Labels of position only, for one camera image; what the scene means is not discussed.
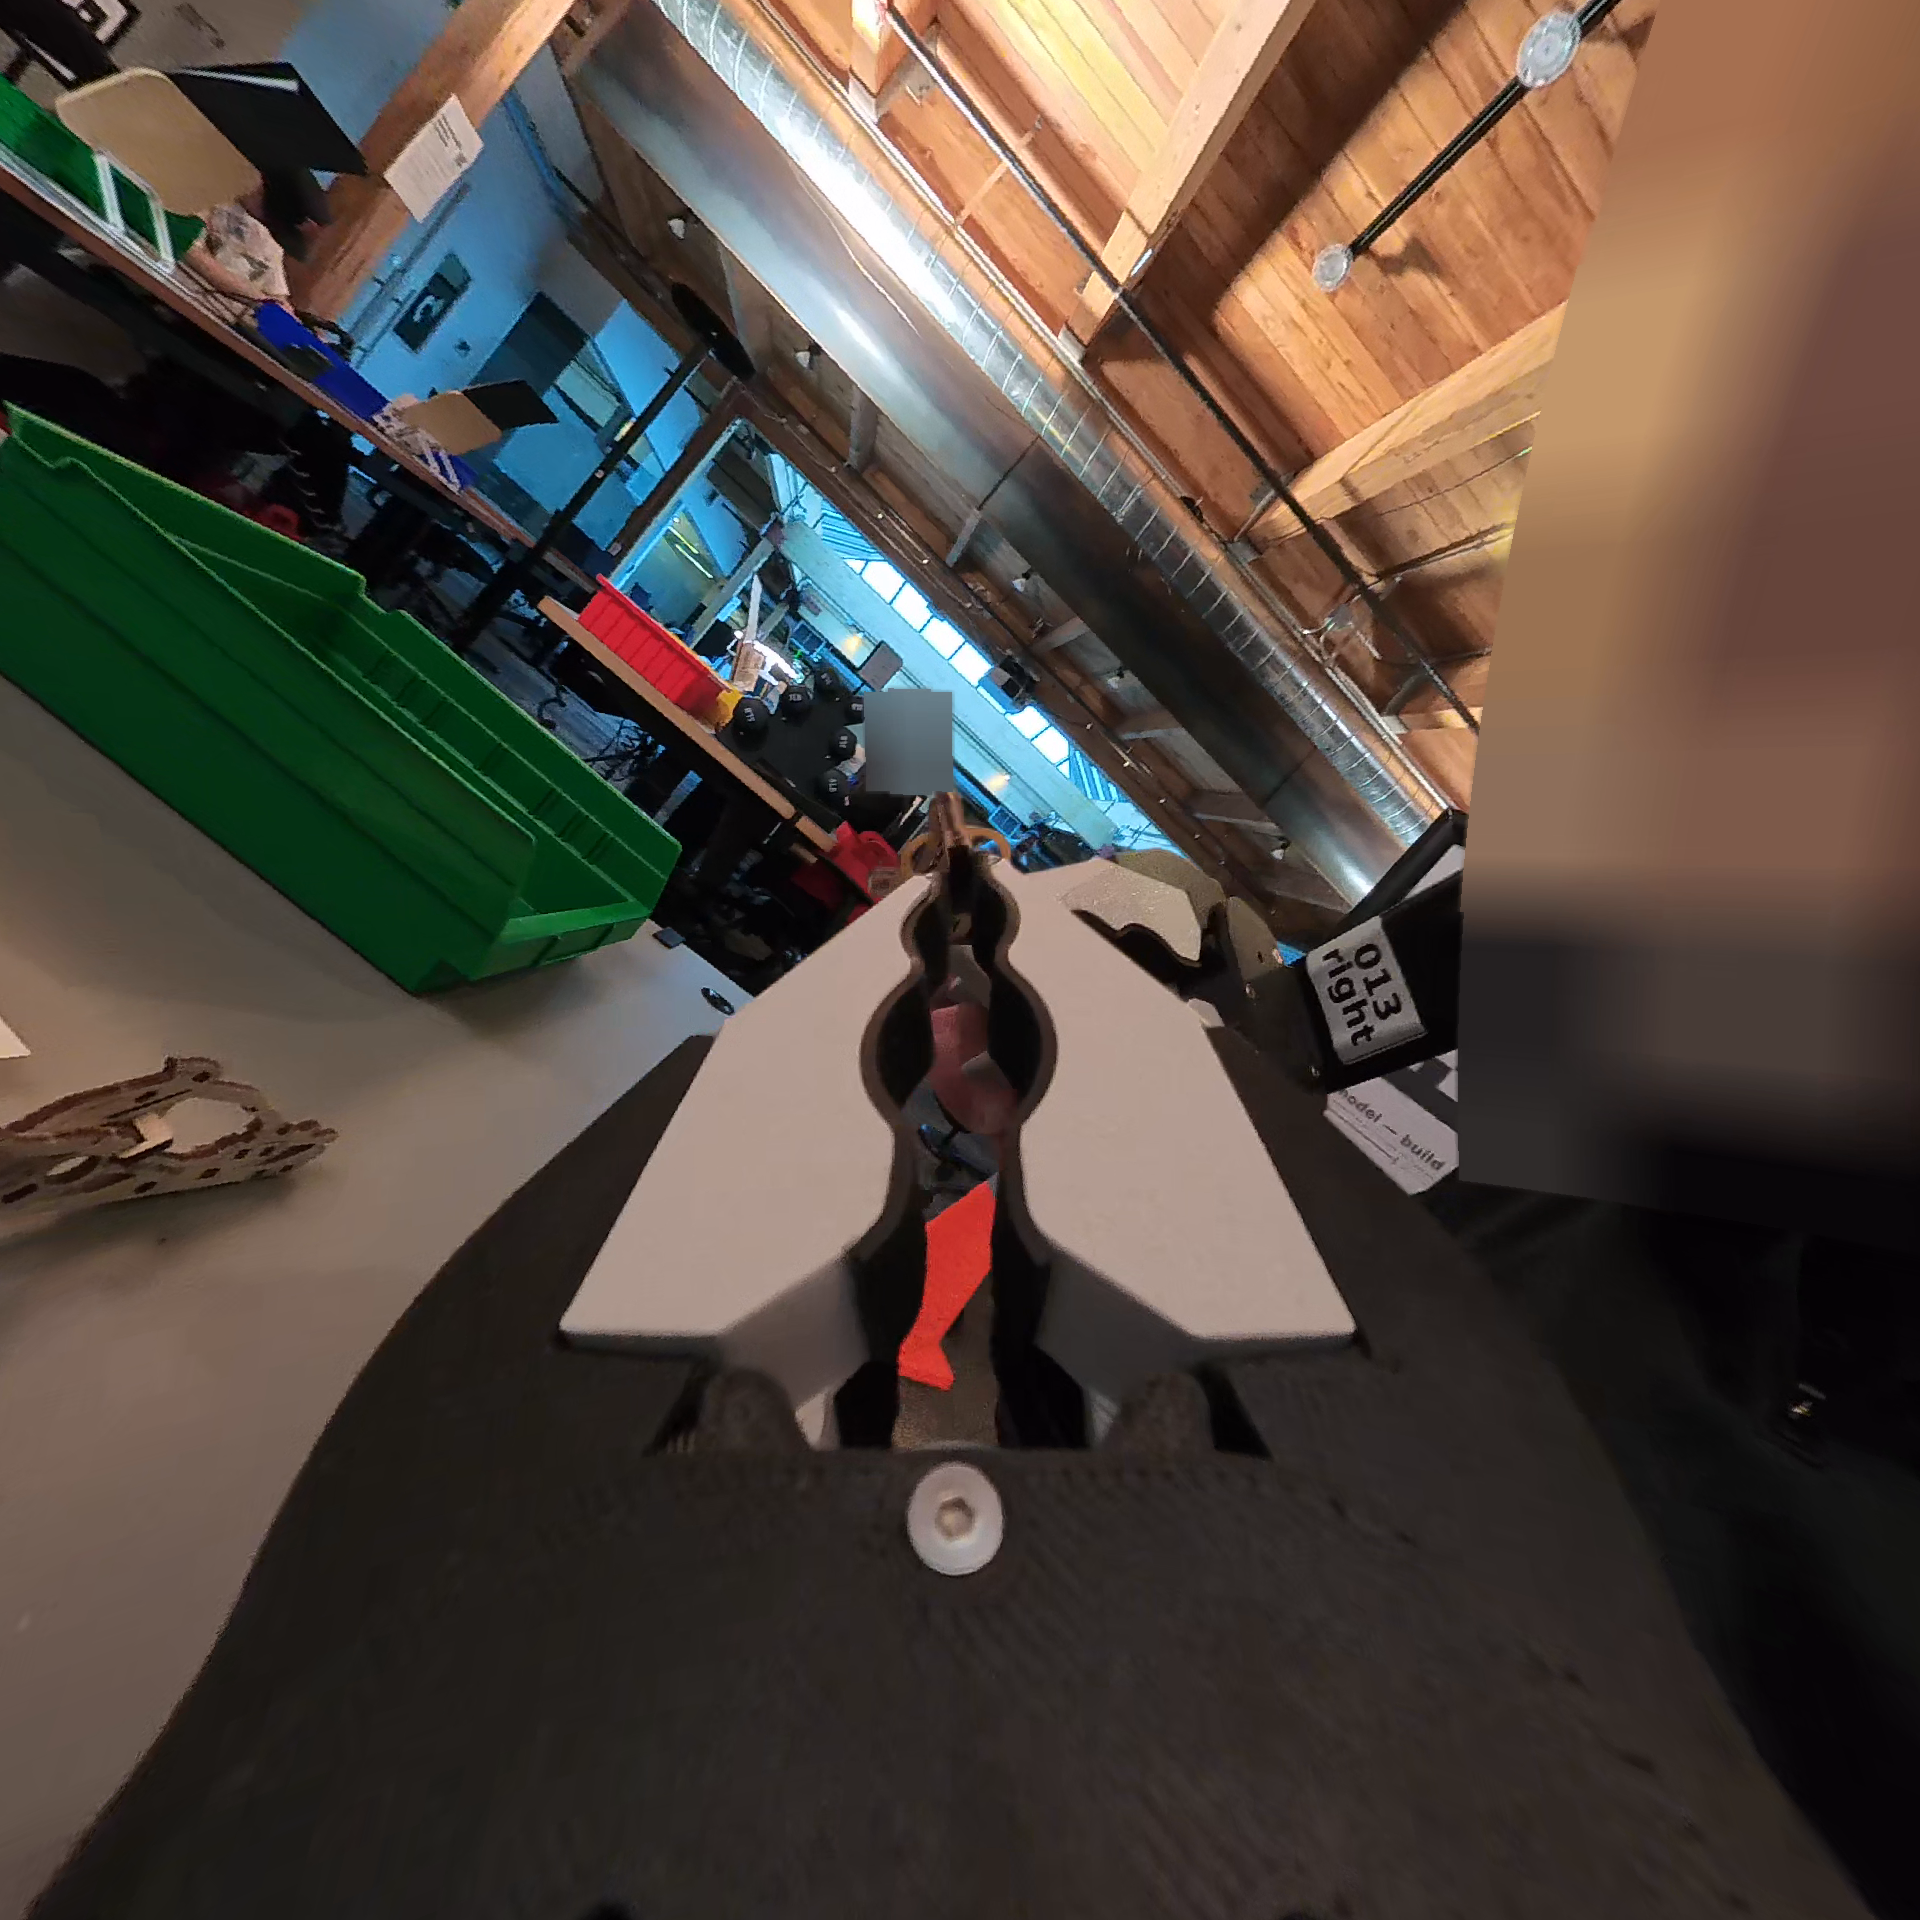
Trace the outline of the green plastic bin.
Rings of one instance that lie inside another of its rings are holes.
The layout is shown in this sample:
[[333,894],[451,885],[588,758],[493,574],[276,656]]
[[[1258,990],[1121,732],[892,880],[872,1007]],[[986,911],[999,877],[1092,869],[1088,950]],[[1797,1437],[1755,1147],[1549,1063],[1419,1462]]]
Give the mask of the green plastic bin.
[[679,840],[348,564],[9,407],[5,678],[413,993],[657,913]]

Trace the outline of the dark wall sign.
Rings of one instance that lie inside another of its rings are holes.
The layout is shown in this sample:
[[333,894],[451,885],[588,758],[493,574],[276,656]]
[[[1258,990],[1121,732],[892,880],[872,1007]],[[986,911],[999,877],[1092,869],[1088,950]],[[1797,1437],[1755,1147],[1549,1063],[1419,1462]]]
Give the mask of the dark wall sign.
[[473,283],[457,253],[444,253],[433,275],[409,294],[393,321],[393,337],[407,352],[421,352],[439,332],[449,313],[465,300]]

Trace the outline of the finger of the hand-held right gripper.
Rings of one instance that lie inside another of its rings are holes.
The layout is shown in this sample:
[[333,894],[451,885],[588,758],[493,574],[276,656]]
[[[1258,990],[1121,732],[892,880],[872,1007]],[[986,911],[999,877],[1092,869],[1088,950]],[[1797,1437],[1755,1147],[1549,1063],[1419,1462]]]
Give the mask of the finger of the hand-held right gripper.
[[1203,972],[1203,923],[1179,886],[1161,880],[1072,880],[1060,908],[1151,976]]

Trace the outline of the black pole stand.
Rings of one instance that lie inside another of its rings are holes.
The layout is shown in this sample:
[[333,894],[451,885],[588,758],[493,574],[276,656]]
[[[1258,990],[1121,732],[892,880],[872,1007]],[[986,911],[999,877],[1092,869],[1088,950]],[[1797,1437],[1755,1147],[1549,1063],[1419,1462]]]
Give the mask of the black pole stand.
[[691,344],[683,349],[672,374],[657,388],[657,392],[615,431],[611,445],[599,454],[597,465],[575,489],[570,500],[553,510],[536,542],[531,542],[529,563],[543,559],[565,542],[593,496],[628,461],[636,445],[648,438],[660,411],[685,390],[693,376],[699,374],[707,361],[715,361],[731,379],[748,379],[755,364],[735,335],[731,326],[714,310],[714,307],[681,281],[671,286],[671,301],[679,320],[691,332]]

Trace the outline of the red plastic bin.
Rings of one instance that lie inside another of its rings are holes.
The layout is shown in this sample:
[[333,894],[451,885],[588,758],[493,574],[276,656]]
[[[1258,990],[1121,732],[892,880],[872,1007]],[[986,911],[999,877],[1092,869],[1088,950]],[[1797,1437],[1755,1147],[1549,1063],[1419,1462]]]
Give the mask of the red plastic bin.
[[631,665],[668,702],[721,728],[737,707],[737,687],[671,629],[633,603],[611,577],[595,580],[595,596],[581,613],[589,635]]

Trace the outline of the orange plastic piece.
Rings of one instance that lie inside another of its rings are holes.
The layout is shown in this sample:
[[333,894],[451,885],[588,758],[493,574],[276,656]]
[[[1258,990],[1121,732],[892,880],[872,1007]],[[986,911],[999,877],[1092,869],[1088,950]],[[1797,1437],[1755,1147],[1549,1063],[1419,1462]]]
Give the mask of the orange plastic piece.
[[922,1302],[898,1353],[898,1376],[953,1389],[944,1341],[993,1272],[995,1181],[977,1183],[925,1225]]

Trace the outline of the beige and black board stand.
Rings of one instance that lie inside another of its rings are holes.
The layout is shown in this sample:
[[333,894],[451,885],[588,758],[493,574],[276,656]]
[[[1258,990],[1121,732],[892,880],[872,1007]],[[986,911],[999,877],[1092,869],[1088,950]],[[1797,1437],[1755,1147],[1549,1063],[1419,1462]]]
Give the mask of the beige and black board stand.
[[365,176],[368,159],[288,62],[124,68],[68,88],[57,118],[169,209],[240,200],[268,176]]
[[407,424],[465,456],[529,424],[559,421],[544,395],[524,379],[488,382],[417,399],[403,411]]

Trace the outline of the long wooden workbench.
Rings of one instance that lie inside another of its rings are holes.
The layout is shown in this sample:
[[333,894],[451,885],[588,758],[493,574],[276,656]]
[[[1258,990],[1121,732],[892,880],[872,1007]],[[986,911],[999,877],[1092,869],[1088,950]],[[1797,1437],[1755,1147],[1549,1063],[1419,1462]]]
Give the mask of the long wooden workbench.
[[372,421],[319,388],[252,328],[228,324],[187,275],[163,265],[135,236],[98,221],[90,204],[2,153],[5,251],[124,328],[146,355],[193,368],[234,399],[291,424],[297,411],[333,421],[399,476],[399,491],[431,516],[463,521],[512,557],[536,536],[489,500],[459,491]]

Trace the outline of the white paper notice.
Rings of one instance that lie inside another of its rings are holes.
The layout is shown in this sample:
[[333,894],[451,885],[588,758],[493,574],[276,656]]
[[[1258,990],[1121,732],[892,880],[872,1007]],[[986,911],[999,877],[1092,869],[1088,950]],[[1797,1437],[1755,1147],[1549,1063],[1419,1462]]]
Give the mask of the white paper notice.
[[407,216],[424,223],[447,191],[465,181],[482,148],[484,139],[463,97],[451,94],[386,166],[384,183]]

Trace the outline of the black rack with round caps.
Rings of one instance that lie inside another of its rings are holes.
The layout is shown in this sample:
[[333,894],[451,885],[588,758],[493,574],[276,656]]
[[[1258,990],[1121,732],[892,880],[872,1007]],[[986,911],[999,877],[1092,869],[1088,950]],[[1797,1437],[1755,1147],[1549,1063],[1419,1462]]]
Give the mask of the black rack with round caps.
[[719,736],[801,812],[833,830],[849,816],[849,767],[863,749],[865,716],[859,687],[820,675],[785,685],[778,697],[744,694]]

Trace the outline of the green bin with white label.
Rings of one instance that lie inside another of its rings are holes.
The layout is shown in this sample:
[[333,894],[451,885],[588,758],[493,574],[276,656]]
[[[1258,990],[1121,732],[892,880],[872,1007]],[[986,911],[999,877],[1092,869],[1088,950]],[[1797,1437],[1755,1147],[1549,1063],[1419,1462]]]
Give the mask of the green bin with white label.
[[97,153],[11,79],[2,79],[2,148],[20,166],[82,204],[97,223],[125,236],[168,265],[179,263],[207,231],[202,216],[163,207],[149,188]]

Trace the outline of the wooden model side frame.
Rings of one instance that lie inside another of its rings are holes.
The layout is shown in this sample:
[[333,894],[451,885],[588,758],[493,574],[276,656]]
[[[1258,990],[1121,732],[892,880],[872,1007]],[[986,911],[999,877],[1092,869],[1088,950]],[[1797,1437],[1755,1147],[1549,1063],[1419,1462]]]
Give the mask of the wooden model side frame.
[[61,1094],[2,1126],[2,1244],[152,1197],[276,1181],[338,1141],[204,1055]]

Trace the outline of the person's black sweater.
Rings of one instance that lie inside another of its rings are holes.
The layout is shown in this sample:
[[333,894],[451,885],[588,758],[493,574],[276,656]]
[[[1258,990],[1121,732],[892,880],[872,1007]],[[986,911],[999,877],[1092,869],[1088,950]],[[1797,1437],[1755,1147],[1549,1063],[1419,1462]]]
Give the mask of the person's black sweater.
[[1441,1181],[1693,1641],[1877,1916],[1919,1916],[1915,1252]]

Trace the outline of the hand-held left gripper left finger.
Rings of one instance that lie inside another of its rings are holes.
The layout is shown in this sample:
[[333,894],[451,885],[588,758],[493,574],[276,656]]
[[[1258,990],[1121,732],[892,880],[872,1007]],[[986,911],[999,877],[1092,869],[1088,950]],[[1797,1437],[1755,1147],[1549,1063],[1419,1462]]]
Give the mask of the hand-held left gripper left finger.
[[755,1371],[826,1399],[843,1446],[892,1446],[944,892],[905,881],[712,1038],[560,1317],[570,1347]]

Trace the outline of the wooden model axle assembly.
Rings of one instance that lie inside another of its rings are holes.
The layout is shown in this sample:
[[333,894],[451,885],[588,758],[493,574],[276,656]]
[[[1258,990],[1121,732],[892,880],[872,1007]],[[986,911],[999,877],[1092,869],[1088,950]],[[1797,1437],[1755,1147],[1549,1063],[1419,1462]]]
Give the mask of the wooden model axle assembly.
[[925,830],[901,849],[884,877],[897,885],[928,880],[948,952],[972,944],[979,908],[986,902],[996,865],[1013,863],[1004,832],[972,822],[956,791],[928,798]]

